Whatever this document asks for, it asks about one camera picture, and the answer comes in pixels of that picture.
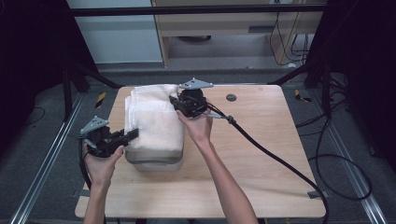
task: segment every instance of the towel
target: towel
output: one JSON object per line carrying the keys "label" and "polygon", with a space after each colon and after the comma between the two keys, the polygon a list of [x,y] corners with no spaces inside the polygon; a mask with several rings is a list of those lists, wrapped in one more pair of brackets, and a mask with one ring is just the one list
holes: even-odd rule
{"label": "towel", "polygon": [[132,151],[181,151],[184,126],[169,96],[177,97],[178,85],[135,87],[125,98],[125,132],[139,130],[139,137],[126,148]]}

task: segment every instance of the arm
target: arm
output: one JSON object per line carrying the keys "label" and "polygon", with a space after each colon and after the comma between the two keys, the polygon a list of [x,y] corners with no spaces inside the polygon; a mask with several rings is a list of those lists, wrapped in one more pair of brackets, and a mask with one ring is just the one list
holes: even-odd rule
{"label": "arm", "polygon": [[105,218],[106,196],[116,161],[122,156],[124,146],[120,146],[109,158],[97,158],[88,154],[85,158],[88,174],[92,181],[90,200],[85,212],[84,224],[103,223]]}
{"label": "arm", "polygon": [[233,176],[221,161],[213,144],[210,142],[213,119],[206,115],[188,119],[180,111],[177,111],[177,114],[179,119],[188,128],[192,141],[198,146],[205,159],[227,221],[231,224],[258,223],[248,197],[233,179]]}

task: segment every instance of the aluminum rail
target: aluminum rail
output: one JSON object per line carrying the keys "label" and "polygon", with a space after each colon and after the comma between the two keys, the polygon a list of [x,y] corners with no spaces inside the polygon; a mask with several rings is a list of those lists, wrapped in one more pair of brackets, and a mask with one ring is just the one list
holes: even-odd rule
{"label": "aluminum rail", "polygon": [[[313,102],[315,102],[320,114],[323,113],[324,111],[320,105],[321,100],[319,93],[311,90],[309,90],[309,93],[311,94]],[[353,161],[339,132],[337,131],[335,125],[332,122],[329,124],[329,135],[332,139],[334,149],[336,150],[337,154]],[[369,188],[364,176],[362,176],[358,168],[356,168],[349,162],[343,161],[343,165],[344,169],[346,170],[346,174],[349,176],[349,180],[353,188],[355,189],[355,192],[358,194],[358,196],[363,196]],[[361,204],[367,214],[367,217],[370,218],[370,221],[373,224],[388,224],[388,221],[382,213],[382,210],[379,207],[373,193],[367,199],[361,200]]]}
{"label": "aluminum rail", "polygon": [[53,141],[52,146],[49,149],[47,157],[44,159],[40,169],[35,176],[35,179],[33,180],[30,188],[26,192],[21,204],[18,206],[16,212],[12,216],[10,220],[11,224],[23,224],[27,220],[33,206],[35,205],[35,201],[37,200],[38,195],[43,189],[47,177],[50,174],[50,170],[55,163],[56,158],[58,157],[62,145],[64,144],[64,140],[67,137],[67,134],[69,133],[70,128],[76,119],[78,111],[81,108],[84,96],[85,93],[78,94],[78,98],[73,106],[74,110],[72,115],[70,116],[69,120],[65,121],[62,124],[60,131],[56,135],[55,140]]}
{"label": "aluminum rail", "polygon": [[224,6],[176,6],[176,7],[108,7],[70,8],[52,10],[50,13],[73,17],[138,16],[170,14],[213,14],[252,12],[308,12],[326,11],[345,7],[342,4],[276,4],[276,5],[224,5]]}

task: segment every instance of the tabletop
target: tabletop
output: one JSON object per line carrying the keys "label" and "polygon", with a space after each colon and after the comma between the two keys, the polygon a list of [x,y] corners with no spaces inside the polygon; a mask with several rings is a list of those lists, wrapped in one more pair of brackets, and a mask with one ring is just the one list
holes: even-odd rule
{"label": "tabletop", "polygon": [[[124,99],[133,87],[119,90],[108,118],[111,132],[123,129]],[[263,147],[315,182],[285,96],[279,86],[220,85],[204,96]],[[228,94],[236,101],[229,102]],[[249,198],[257,217],[323,217],[313,188],[274,161],[225,119],[214,119],[211,141]],[[84,217],[89,198],[80,196],[76,215]],[[224,217],[205,161],[185,132],[183,163],[175,172],[139,172],[125,158],[116,164],[106,198],[107,217]]]}

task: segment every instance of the forearm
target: forearm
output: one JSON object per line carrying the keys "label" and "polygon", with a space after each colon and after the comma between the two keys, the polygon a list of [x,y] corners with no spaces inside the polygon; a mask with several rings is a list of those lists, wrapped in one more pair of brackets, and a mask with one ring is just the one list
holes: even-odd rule
{"label": "forearm", "polygon": [[84,224],[103,223],[108,186],[92,184]]}
{"label": "forearm", "polygon": [[201,143],[198,147],[204,156],[210,174],[212,174],[221,207],[228,222],[230,224],[258,223],[248,197],[221,161],[213,145],[208,142]]}

